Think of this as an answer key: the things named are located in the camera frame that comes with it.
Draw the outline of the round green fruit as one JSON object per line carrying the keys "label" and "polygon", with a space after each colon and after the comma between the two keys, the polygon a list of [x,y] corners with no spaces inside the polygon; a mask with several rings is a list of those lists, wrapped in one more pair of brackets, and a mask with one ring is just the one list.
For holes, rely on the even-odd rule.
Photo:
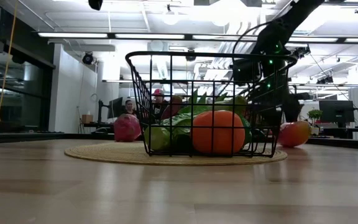
{"label": "round green fruit", "polygon": [[247,101],[243,96],[235,96],[230,100],[216,101],[215,110],[233,111],[237,114],[245,129],[245,139],[243,146],[248,144],[252,139],[250,123],[248,122],[248,112],[246,110]]}

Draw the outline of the green romaine lettuce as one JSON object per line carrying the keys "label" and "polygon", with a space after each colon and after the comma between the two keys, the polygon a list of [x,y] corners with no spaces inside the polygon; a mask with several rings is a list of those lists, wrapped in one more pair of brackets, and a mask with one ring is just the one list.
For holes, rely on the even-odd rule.
{"label": "green romaine lettuce", "polygon": [[[164,93],[167,105],[171,105],[172,96]],[[181,110],[171,118],[156,121],[152,111],[152,116],[148,112],[144,112],[143,122],[148,124],[144,128],[144,139],[149,150],[158,153],[172,154],[192,154],[198,152],[193,147],[191,129],[193,128],[193,120],[197,115],[205,111],[215,110],[216,101],[230,100],[226,94],[219,95],[212,100],[207,99],[207,94],[199,96],[197,91],[191,93],[187,100],[183,99]]]}

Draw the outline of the black spotlight cluster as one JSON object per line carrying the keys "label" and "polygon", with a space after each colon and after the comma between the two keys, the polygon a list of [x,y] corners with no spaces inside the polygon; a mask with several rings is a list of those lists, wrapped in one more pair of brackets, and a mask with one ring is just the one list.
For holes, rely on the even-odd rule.
{"label": "black spotlight cluster", "polygon": [[333,76],[332,75],[325,75],[322,77],[319,77],[316,82],[318,85],[325,85],[325,84],[333,84]]}

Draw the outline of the black computer monitor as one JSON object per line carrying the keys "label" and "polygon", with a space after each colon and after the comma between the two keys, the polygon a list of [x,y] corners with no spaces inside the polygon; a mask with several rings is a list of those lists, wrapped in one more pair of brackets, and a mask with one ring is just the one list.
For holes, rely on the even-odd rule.
{"label": "black computer monitor", "polygon": [[109,101],[108,104],[108,119],[117,118],[121,115],[122,110],[122,97]]}
{"label": "black computer monitor", "polygon": [[322,100],[319,101],[322,111],[321,121],[324,123],[354,122],[354,106],[352,101]]}

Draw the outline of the dark office desk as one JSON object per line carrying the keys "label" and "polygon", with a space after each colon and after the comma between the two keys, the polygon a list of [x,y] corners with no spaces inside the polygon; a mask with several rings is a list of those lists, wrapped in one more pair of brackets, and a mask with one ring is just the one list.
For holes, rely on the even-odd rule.
{"label": "dark office desk", "polygon": [[334,123],[319,123],[317,126],[319,127],[320,136],[332,136],[339,139],[358,139],[358,126],[339,128]]}

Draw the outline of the green potted plant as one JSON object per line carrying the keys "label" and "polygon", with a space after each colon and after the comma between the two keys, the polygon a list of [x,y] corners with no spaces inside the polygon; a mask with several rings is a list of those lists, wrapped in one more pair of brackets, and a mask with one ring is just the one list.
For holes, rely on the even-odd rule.
{"label": "green potted plant", "polygon": [[323,115],[321,110],[310,110],[308,112],[308,118],[311,120],[311,135],[318,136],[319,135],[319,126],[316,124],[317,120],[320,120]]}

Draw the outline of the red and yellow mango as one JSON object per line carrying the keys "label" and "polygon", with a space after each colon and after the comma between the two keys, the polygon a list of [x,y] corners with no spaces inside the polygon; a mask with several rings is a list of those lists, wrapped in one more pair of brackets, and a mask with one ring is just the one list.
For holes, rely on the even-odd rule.
{"label": "red and yellow mango", "polygon": [[311,126],[307,121],[283,123],[278,135],[278,143],[284,147],[296,147],[304,144],[311,134]]}

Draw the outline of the orange citrus fruit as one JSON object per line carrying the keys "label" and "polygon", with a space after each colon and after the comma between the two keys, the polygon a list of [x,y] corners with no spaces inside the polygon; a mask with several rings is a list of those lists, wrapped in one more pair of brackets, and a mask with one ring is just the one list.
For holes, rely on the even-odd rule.
{"label": "orange citrus fruit", "polygon": [[197,115],[191,134],[193,147],[203,154],[235,154],[246,140],[241,117],[226,110],[205,111]]}

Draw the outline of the black table frame rail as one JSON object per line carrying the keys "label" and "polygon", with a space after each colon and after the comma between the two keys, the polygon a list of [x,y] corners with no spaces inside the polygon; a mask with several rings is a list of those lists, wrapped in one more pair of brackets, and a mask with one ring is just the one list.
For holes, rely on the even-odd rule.
{"label": "black table frame rail", "polygon": [[307,144],[358,149],[358,140],[337,138],[309,138]]}
{"label": "black table frame rail", "polygon": [[62,134],[63,139],[107,140],[113,141],[114,134]]}
{"label": "black table frame rail", "polygon": [[64,139],[62,133],[0,133],[0,143]]}

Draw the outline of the round woven straw placemat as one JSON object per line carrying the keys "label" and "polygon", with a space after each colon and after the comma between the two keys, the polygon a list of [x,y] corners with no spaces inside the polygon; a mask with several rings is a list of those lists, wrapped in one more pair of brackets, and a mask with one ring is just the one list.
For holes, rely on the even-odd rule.
{"label": "round woven straw placemat", "polygon": [[109,142],[103,144],[75,146],[65,149],[65,155],[91,161],[155,166],[249,165],[282,161],[288,157],[287,153],[281,150],[276,150],[272,158],[259,156],[150,156],[145,152],[144,145],[141,142]]}

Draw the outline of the silver ceiling duct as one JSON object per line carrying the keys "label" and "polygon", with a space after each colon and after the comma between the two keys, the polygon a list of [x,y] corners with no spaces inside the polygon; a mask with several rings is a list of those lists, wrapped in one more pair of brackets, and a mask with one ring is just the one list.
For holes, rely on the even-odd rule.
{"label": "silver ceiling duct", "polygon": [[[312,22],[316,27],[323,23],[319,20],[322,16],[330,15],[333,6],[324,6],[324,0],[291,0],[272,19],[259,22],[251,26],[245,26],[246,30],[234,44],[224,44],[223,49],[229,49],[230,53],[246,54],[271,54],[273,44],[285,45],[292,34],[297,31],[307,31],[301,25]],[[258,32],[257,40],[253,44],[242,44],[242,38],[251,32]]]}

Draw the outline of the pink dragon fruit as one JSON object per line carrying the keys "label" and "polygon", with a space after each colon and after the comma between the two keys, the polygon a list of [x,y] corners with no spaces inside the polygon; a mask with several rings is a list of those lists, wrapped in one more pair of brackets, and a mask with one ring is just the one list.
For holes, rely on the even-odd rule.
{"label": "pink dragon fruit", "polygon": [[114,122],[114,138],[120,142],[135,141],[141,135],[139,120],[132,114],[122,114]]}

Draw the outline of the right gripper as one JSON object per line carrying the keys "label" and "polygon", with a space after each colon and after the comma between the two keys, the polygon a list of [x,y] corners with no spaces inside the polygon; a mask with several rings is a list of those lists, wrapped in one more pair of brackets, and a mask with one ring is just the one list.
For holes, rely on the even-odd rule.
{"label": "right gripper", "polygon": [[[281,71],[264,78],[252,90],[252,102],[264,106],[282,105],[287,123],[298,121],[302,105],[300,100],[308,100],[309,93],[290,93],[288,89],[288,72]],[[277,129],[278,110],[276,108],[258,107],[257,128]]]}

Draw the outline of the person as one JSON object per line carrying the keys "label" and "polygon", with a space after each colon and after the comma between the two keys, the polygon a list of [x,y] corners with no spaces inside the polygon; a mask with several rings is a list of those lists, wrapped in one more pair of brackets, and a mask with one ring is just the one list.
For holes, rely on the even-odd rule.
{"label": "person", "polygon": [[162,96],[154,96],[152,101],[152,111],[156,121],[161,120],[161,115],[167,107],[167,101],[164,98],[164,94]]}
{"label": "person", "polygon": [[135,110],[132,100],[126,100],[124,108],[122,110],[122,114],[131,114],[137,117],[137,111]]}

